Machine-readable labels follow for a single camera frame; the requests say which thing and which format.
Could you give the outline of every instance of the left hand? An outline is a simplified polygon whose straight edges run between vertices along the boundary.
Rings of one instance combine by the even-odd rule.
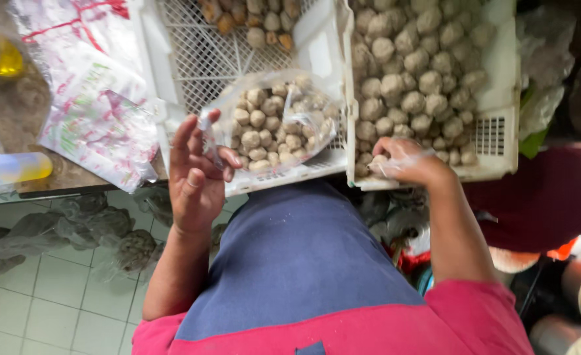
[[[219,110],[209,118],[216,122]],[[170,150],[170,200],[173,206],[173,230],[181,236],[209,235],[212,221],[221,213],[225,201],[225,182],[231,182],[235,169],[242,167],[238,153],[217,146],[224,169],[218,170],[213,157],[203,155],[203,132],[197,117],[189,115],[179,126]]]

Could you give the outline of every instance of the plastic basket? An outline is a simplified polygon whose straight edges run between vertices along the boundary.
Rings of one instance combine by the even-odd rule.
[[[494,23],[497,36],[482,54],[482,63],[489,76],[484,90],[476,94],[478,115],[472,141],[476,146],[478,164],[453,169],[461,181],[500,179],[518,168],[518,111],[520,108],[520,57],[517,53],[515,1],[492,0],[482,8],[482,17]],[[351,58],[345,49],[345,57]],[[355,122],[359,103],[354,99],[351,68],[346,73],[346,95],[350,103],[348,115],[348,167],[350,186],[361,190],[392,190],[400,187],[397,181],[354,177]]]
[[[129,7],[140,46],[149,97],[166,169],[169,141],[187,113],[198,114],[225,86],[247,73],[302,68],[325,78],[328,93],[344,100],[345,62],[340,49],[349,37],[354,17],[342,0],[302,0],[301,18],[293,30],[296,55],[274,46],[253,50],[246,42],[247,28],[222,36],[206,24],[196,0],[134,0]],[[274,176],[234,179],[225,196],[262,190],[343,172],[345,108],[341,132],[318,156],[293,170]]]

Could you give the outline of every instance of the orange object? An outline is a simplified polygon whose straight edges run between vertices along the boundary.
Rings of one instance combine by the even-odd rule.
[[[573,246],[575,245],[575,242],[577,242],[577,241],[578,241],[578,237],[576,237],[575,239],[566,243],[565,245],[557,248],[556,250],[548,251],[547,256],[552,258],[552,259],[567,260],[569,258],[569,255],[570,255],[570,250],[573,248]]]

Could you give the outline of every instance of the plastic bag of meatballs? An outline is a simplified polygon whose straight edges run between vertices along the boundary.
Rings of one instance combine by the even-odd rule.
[[[340,103],[312,73],[285,69],[247,75],[229,85],[201,110],[207,153],[221,167],[216,145],[236,150],[238,174],[267,176],[288,171],[314,157],[337,136]],[[221,110],[210,125],[207,114]]]

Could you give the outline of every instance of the maroon cloth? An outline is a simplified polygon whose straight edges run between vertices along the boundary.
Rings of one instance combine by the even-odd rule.
[[[490,246],[540,253],[581,234],[581,149],[555,147],[522,155],[518,171],[501,180],[463,185],[473,210],[499,219],[479,221]]]

